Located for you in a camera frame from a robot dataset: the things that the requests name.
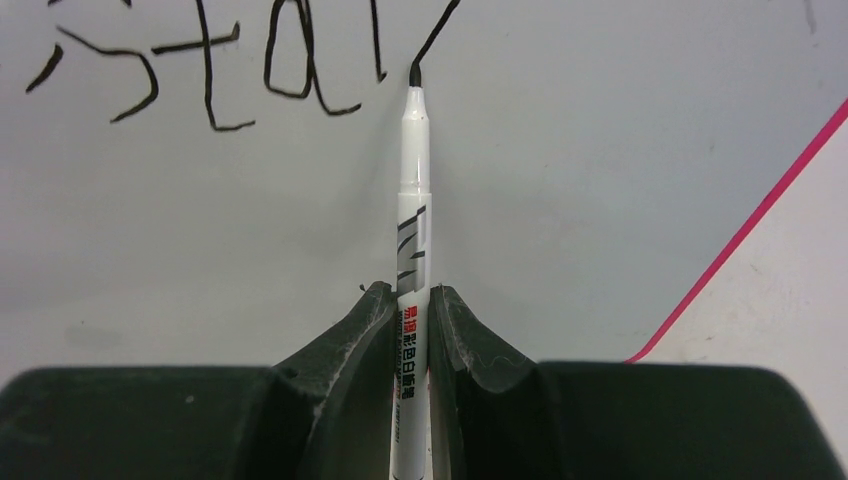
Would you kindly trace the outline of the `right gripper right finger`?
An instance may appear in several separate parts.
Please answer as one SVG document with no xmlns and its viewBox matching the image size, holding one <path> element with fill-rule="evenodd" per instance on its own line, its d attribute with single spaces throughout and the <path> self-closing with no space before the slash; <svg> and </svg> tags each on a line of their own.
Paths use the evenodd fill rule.
<svg viewBox="0 0 848 480">
<path fill-rule="evenodd" d="M 457 291 L 429 305 L 437 479 L 841 479 L 799 393 L 718 365 L 537 363 Z"/>
</svg>

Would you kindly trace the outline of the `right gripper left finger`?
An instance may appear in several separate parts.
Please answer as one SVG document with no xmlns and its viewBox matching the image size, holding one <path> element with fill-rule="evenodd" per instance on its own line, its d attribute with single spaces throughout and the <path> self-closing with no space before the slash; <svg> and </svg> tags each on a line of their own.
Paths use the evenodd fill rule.
<svg viewBox="0 0 848 480">
<path fill-rule="evenodd" d="M 1 393 L 5 479 L 385 479 L 384 282 L 275 366 L 41 368 Z"/>
</svg>

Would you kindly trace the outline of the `white whiteboard marker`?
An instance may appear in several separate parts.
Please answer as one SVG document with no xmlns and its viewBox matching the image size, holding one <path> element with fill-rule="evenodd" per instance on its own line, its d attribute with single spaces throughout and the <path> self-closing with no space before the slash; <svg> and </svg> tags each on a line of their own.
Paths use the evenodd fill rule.
<svg viewBox="0 0 848 480">
<path fill-rule="evenodd" d="M 428 417 L 428 307 L 431 293 L 430 125 L 420 62 L 410 68 L 401 119 L 397 195 L 397 340 L 391 475 L 423 479 Z"/>
</svg>

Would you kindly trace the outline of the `pink framed whiteboard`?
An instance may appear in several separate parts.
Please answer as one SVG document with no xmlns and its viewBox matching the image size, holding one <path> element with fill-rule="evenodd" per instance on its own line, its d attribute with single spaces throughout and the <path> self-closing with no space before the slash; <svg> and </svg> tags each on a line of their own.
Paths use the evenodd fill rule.
<svg viewBox="0 0 848 480">
<path fill-rule="evenodd" d="M 847 96 L 843 1 L 5 1 L 1 374 L 271 364 L 395 279 L 537 358 L 657 330 Z"/>
</svg>

